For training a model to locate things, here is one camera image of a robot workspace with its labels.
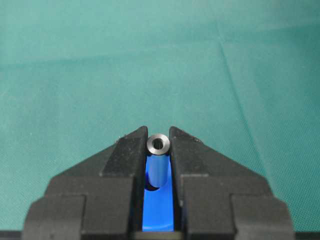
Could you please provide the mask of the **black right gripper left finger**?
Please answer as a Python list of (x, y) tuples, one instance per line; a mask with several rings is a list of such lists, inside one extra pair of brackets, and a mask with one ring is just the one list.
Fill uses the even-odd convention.
[(148, 128), (54, 176), (24, 221), (24, 240), (127, 240), (142, 230)]

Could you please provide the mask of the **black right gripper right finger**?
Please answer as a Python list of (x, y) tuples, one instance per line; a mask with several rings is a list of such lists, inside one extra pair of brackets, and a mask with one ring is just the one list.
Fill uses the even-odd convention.
[(293, 240), (285, 202), (258, 173), (172, 126), (171, 163), (187, 240)]

